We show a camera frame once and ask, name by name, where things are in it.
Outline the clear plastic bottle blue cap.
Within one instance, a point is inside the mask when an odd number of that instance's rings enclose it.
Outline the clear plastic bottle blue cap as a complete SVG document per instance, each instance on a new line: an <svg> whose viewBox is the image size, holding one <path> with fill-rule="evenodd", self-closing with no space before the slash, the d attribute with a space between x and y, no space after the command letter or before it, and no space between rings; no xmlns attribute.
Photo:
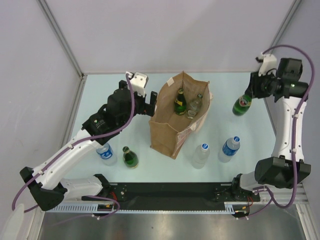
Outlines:
<svg viewBox="0 0 320 240"><path fill-rule="evenodd" d="M202 143L195 148L191 158L191 164L195 169L202 169L210 156L210 148L207 143Z"/></svg>

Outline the clear glass bottle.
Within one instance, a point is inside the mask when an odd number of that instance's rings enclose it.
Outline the clear glass bottle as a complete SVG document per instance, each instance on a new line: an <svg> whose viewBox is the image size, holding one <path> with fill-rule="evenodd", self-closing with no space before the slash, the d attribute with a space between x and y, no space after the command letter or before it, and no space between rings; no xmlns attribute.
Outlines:
<svg viewBox="0 0 320 240"><path fill-rule="evenodd" d="M200 111L203 105L203 95L198 94L194 99L192 99L186 109L186 117L189 119L193 119Z"/></svg>

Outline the green glass bottle gold cap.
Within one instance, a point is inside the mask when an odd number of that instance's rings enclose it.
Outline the green glass bottle gold cap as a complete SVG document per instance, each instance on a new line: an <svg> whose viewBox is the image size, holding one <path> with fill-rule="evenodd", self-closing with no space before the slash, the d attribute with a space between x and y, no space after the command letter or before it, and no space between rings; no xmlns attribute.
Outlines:
<svg viewBox="0 0 320 240"><path fill-rule="evenodd" d="M177 91L177 96L174 101L174 112L177 115L184 115L187 110L187 101L184 96L184 89L179 88Z"/></svg>

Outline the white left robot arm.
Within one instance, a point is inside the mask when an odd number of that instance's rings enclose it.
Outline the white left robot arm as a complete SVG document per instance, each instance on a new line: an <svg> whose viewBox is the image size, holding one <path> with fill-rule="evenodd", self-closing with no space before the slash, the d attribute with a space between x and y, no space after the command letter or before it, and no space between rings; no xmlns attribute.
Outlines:
<svg viewBox="0 0 320 240"><path fill-rule="evenodd" d="M148 77L138 72L121 80L107 103L82 124L72 140L39 166L20 171L24 188L29 189L41 210L51 210L67 199L105 200L110 196L111 185L100 173L76 180L64 177L85 154L102 148L118 135L135 115L155 114L158 94L152 91L146 103L147 82Z"/></svg>

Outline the blue label water bottle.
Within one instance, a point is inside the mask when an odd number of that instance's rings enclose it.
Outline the blue label water bottle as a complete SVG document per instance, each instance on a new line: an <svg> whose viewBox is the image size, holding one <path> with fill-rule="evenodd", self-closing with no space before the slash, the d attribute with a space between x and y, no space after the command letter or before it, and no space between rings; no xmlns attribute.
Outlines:
<svg viewBox="0 0 320 240"><path fill-rule="evenodd" d="M238 136L228 138L223 146L221 147L218 153L218 159L222 163L229 162L232 157L238 152L240 149L240 138Z"/></svg>
<svg viewBox="0 0 320 240"><path fill-rule="evenodd" d="M105 143L102 147L96 149L96 153L107 166L113 166L117 162L116 154L109 143Z"/></svg>

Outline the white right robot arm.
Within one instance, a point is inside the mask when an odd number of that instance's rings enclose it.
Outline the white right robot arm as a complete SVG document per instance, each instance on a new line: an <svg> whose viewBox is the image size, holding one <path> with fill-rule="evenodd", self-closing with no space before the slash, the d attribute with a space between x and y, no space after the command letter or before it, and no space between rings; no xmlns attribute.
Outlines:
<svg viewBox="0 0 320 240"><path fill-rule="evenodd" d="M274 97L277 108L276 139L270 157L259 160L255 170L238 174L232 180L230 194L236 201L270 187L291 189L295 198L297 185L311 173L311 165L305 163L302 150L303 115L307 105L310 85L292 73L265 74L252 72L246 93L251 98Z"/></svg>

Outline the green bottle red label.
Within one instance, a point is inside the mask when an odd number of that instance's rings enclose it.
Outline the green bottle red label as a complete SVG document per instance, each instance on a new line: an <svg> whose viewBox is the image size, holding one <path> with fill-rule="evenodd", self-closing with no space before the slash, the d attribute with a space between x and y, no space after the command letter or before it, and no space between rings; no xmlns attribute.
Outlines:
<svg viewBox="0 0 320 240"><path fill-rule="evenodd" d="M236 116L243 116L250 108L252 103L252 98L244 94L240 96L234 103L232 107L232 112Z"/></svg>

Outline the green perrier bottle front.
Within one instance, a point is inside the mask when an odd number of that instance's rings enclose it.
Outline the green perrier bottle front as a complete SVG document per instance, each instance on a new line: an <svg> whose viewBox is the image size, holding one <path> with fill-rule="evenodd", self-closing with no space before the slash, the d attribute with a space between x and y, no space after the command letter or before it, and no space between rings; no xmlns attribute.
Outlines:
<svg viewBox="0 0 320 240"><path fill-rule="evenodd" d="M128 146L124 146L122 151L124 164L130 169L136 168L139 164L139 159L136 153L130 150Z"/></svg>

